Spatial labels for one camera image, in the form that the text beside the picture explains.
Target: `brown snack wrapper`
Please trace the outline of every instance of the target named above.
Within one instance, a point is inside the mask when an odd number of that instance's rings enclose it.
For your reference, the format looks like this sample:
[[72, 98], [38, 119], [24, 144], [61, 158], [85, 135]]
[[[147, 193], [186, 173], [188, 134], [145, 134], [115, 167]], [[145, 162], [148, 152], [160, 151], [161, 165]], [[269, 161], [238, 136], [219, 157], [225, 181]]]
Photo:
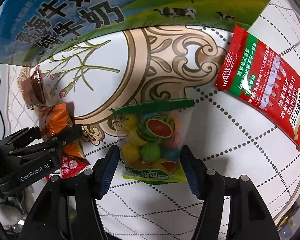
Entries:
[[31, 77], [26, 79], [19, 78], [18, 83], [27, 108], [46, 104], [39, 66], [35, 67]]

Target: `orange snack wrapper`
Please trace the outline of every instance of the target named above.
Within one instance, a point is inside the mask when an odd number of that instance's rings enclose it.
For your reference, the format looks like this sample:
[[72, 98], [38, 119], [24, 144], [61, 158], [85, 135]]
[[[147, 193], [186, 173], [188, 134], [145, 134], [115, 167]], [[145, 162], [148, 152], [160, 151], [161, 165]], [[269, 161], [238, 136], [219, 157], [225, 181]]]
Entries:
[[[43, 140], [56, 135], [63, 129], [73, 126], [71, 118], [66, 108], [66, 103], [60, 103], [55, 106], [39, 106], [39, 127]], [[67, 155], [84, 158], [79, 141], [66, 145], [63, 152]]]

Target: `watermelon picture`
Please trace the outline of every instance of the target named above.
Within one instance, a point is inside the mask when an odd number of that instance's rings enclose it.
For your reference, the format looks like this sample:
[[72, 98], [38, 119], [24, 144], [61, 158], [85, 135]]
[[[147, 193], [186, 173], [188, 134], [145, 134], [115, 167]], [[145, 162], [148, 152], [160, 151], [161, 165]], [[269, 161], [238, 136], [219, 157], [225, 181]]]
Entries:
[[155, 115], [146, 122], [146, 127], [160, 138], [169, 138], [173, 135], [175, 124], [168, 115]]
[[140, 123], [137, 127], [137, 135], [144, 141], [147, 142], [156, 142], [159, 140], [159, 137], [153, 134], [146, 125]]

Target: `red packet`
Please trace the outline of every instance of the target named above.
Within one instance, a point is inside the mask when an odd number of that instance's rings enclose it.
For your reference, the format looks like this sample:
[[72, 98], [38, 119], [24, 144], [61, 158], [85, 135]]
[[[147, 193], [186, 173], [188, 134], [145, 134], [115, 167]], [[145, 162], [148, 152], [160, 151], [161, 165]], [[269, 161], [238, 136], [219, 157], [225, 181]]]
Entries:
[[88, 166], [87, 163], [79, 161], [64, 153], [61, 154], [61, 162], [61, 168], [46, 176], [46, 181], [48, 181], [53, 175], [59, 175], [62, 179], [77, 176], [80, 171]]
[[236, 26], [215, 85], [269, 118], [300, 151], [300, 76], [266, 44]]

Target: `green candy ball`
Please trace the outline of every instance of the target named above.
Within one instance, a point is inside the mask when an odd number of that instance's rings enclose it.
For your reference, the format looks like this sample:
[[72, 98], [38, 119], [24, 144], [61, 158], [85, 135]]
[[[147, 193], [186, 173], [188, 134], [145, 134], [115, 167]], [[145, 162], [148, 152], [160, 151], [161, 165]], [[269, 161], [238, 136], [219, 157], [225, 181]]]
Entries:
[[160, 147], [156, 143], [147, 143], [141, 149], [141, 157], [145, 162], [153, 163], [160, 158]]

